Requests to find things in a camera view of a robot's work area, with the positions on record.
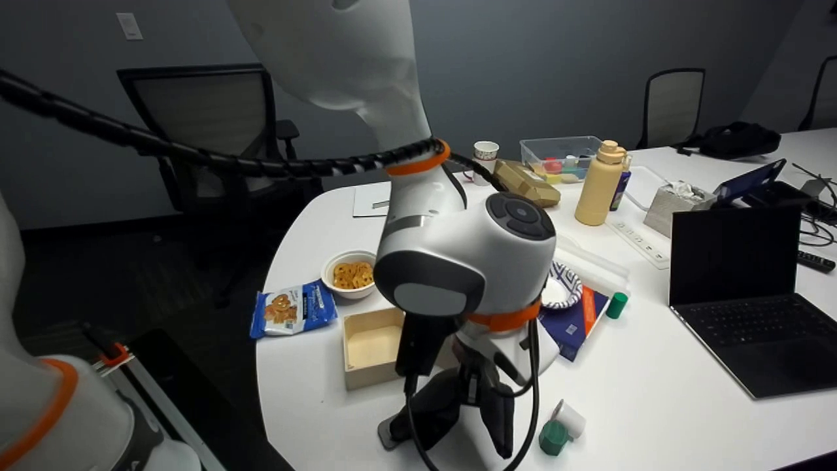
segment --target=clear container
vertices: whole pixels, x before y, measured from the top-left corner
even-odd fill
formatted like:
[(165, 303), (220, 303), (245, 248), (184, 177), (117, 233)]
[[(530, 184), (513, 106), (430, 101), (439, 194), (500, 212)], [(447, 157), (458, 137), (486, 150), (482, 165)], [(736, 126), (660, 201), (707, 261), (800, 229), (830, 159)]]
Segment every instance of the clear container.
[(559, 159), (558, 181), (572, 184), (572, 181), (584, 181), (598, 146), (602, 146), (602, 138), (596, 137), (520, 138), (520, 159), (524, 161)]

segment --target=floor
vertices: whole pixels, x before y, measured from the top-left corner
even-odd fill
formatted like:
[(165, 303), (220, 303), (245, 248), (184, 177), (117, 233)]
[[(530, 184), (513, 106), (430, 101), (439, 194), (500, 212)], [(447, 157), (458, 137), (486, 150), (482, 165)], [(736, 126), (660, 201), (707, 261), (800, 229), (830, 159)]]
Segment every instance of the floor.
[[(20, 343), (31, 352), (93, 359), (92, 343), (82, 335), (83, 321), (129, 345), (147, 347), (159, 345), (159, 337), (169, 339), (165, 350), (184, 359), (154, 359), (154, 347), (147, 347), (151, 350), (148, 362), (163, 368), (173, 368), (173, 364), (189, 368), (165, 371), (165, 382), (178, 386), (173, 396), (186, 398), (184, 406), (197, 410), (197, 422), (206, 422), (197, 428), (210, 426), (206, 434), (220, 451), (203, 440), (220, 461), (228, 469), (290, 469), (265, 443), (249, 313), (269, 253), (303, 205), (303, 198), (292, 198), (273, 220), (266, 252), (258, 252), (257, 263), (231, 290), (228, 305), (215, 305), (215, 287), (240, 252), (203, 253), (236, 241), (231, 229), (176, 220), (151, 227), (24, 233), (27, 275), (16, 305)], [(224, 407), (228, 413), (206, 417), (201, 407)]]

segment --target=small box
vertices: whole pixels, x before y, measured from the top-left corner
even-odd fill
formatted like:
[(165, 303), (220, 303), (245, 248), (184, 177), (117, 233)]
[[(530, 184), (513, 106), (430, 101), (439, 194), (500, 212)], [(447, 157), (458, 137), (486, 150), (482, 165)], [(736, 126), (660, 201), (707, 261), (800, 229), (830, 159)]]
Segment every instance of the small box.
[(584, 181), (598, 146), (602, 146), (602, 138), (596, 137), (524, 138), (520, 159), (524, 161), (559, 159), (558, 181), (572, 184), (572, 181)]
[(513, 191), (538, 206), (555, 206), (559, 201), (559, 191), (551, 188), (545, 177), (538, 177), (537, 173), (530, 173), (520, 161), (498, 159), (495, 176), (507, 191)]
[(394, 359), (399, 345), (403, 311), (380, 308), (342, 321), (346, 389), (398, 380)]

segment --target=laptop keyboard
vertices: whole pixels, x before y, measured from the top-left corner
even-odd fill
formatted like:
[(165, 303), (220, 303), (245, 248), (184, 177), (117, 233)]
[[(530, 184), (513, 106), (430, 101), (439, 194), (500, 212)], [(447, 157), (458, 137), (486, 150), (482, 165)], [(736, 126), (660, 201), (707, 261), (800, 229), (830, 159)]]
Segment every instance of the laptop keyboard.
[(800, 335), (834, 335), (837, 321), (804, 299), (750, 299), (678, 305), (711, 345), (771, 343)]

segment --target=laptop screen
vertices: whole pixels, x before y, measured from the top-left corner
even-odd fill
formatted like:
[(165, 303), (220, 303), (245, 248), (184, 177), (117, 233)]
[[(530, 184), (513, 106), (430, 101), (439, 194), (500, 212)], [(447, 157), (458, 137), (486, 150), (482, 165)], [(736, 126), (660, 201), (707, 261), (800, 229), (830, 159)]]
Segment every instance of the laptop screen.
[(797, 229), (793, 206), (674, 212), (669, 303), (793, 294)]

